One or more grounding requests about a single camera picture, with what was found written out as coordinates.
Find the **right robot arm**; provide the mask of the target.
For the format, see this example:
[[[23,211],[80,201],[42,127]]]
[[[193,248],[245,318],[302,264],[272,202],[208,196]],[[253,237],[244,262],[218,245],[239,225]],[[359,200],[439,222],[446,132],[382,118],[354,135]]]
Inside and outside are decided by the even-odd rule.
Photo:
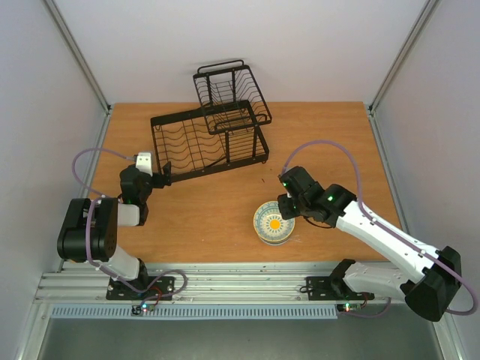
[[[343,259],[329,276],[336,299],[367,293],[404,301],[417,315],[438,322],[461,287],[461,255],[419,241],[362,205],[354,193],[332,184],[323,188],[305,168],[294,166],[279,176],[286,192],[277,198],[283,219],[312,218],[364,242],[393,268]]]

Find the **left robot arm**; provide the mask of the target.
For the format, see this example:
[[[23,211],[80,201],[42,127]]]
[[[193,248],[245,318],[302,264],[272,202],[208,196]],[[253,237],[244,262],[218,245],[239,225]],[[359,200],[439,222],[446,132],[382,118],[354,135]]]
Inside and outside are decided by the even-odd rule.
[[[172,184],[171,168],[170,162],[160,172],[130,165],[120,172],[120,197],[72,199],[58,236],[58,255],[63,260],[89,263],[123,284],[135,299],[147,296],[151,280],[145,263],[118,245],[118,228],[146,223],[148,198],[155,188]]]

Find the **black wire dish rack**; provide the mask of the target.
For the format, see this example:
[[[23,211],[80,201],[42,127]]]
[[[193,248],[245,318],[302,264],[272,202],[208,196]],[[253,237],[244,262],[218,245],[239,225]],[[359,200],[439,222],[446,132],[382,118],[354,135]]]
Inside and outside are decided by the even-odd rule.
[[[172,163],[172,182],[264,164],[262,127],[272,121],[257,80],[242,59],[199,67],[193,75],[196,109],[150,120],[158,172]]]

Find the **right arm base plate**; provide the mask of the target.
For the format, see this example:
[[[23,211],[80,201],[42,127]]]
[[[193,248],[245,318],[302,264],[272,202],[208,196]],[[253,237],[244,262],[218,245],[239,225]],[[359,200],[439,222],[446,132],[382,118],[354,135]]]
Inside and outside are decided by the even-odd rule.
[[[305,278],[304,286],[298,291],[307,295],[310,301],[362,301],[374,300],[370,292],[354,292],[343,280],[332,280],[330,277],[310,276]]]

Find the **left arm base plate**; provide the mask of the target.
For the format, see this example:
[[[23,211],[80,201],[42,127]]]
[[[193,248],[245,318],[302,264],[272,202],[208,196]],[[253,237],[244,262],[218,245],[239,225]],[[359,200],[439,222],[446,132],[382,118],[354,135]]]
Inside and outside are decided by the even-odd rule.
[[[133,282],[130,286],[121,281],[109,280],[106,290],[106,300],[112,301],[139,301],[149,297],[157,299],[161,294],[161,301],[169,301],[173,297],[173,291],[176,289],[176,282],[173,276],[163,276],[156,280],[154,284],[147,287],[154,280],[149,276],[145,283]]]

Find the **yellow sun pattern bowl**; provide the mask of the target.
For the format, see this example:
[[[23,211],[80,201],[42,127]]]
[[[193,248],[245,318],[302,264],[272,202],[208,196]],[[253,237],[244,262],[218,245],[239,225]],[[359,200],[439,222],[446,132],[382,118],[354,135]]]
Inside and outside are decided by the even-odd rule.
[[[295,228],[295,220],[284,220],[277,201],[263,203],[254,213],[253,228],[262,236],[291,236]]]

